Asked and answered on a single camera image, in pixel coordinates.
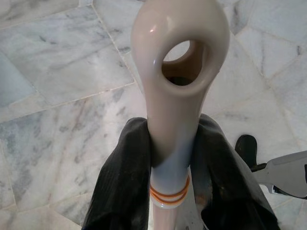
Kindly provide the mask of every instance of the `marble floor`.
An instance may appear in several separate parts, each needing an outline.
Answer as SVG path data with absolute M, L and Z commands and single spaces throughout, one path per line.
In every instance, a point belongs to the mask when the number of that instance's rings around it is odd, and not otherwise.
M 307 1 L 219 2 L 230 48 L 202 111 L 233 145 L 254 135 L 258 163 L 307 150 Z M 146 117 L 130 54 L 142 4 L 1 1 L 1 230 L 81 229 L 124 124 Z M 282 230 L 306 230 L 306 201 L 263 191 Z

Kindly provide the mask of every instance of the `white plastic object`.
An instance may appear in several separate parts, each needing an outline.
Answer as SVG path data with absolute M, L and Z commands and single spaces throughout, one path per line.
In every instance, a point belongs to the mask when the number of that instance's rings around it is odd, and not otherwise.
M 188 51 L 163 62 L 184 41 L 190 41 Z M 153 141 L 151 187 L 160 194 L 174 195 L 187 183 L 201 106 L 228 45 L 227 19 L 215 0 L 148 0 L 137 15 L 131 51 L 144 88 Z M 169 205 L 153 200 L 163 208 L 175 208 L 182 201 Z

